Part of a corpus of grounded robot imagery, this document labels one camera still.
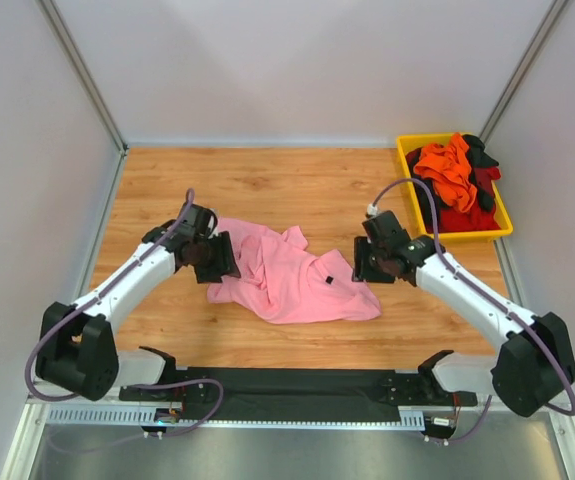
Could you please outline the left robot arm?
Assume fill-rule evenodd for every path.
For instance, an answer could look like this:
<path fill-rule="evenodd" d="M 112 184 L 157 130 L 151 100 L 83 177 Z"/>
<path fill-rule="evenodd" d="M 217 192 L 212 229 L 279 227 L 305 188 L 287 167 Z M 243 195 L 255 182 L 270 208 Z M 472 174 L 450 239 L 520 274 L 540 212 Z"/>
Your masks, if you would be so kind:
<path fill-rule="evenodd" d="M 199 284 L 239 277 L 231 237 L 214 210 L 185 202 L 179 216 L 147 232 L 133 254 L 105 281 L 70 304 L 44 312 L 40 339 L 25 370 L 66 390 L 66 398 L 96 401 L 112 388 L 160 389 L 174 368 L 171 355 L 151 347 L 119 351 L 116 334 L 133 310 L 181 269 Z"/>

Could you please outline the pink t shirt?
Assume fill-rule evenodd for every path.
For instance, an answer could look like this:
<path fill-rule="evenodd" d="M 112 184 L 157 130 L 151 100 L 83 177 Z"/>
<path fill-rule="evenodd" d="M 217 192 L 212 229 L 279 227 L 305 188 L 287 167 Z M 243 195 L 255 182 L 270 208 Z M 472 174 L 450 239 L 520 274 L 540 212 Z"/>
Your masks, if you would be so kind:
<path fill-rule="evenodd" d="M 240 276 L 210 285 L 210 303 L 236 303 L 276 325 L 368 321 L 382 314 L 369 287 L 352 280 L 341 252 L 308 252 L 300 227 L 278 233 L 232 218 L 221 218 L 219 226 L 230 234 Z"/>

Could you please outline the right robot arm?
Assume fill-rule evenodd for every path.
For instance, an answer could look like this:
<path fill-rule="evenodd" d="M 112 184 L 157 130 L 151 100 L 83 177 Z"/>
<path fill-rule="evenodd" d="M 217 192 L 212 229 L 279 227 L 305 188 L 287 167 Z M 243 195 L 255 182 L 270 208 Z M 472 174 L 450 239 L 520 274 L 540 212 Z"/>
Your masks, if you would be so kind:
<path fill-rule="evenodd" d="M 354 240 L 354 281 L 405 281 L 448 305 L 494 349 L 491 355 L 433 355 L 418 368 L 431 387 L 494 395 L 522 417 L 551 407 L 569 391 L 575 358 L 567 325 L 557 314 L 537 315 L 503 297 L 434 238 L 411 238 L 389 210 L 369 206 L 362 226 L 364 235 Z"/>

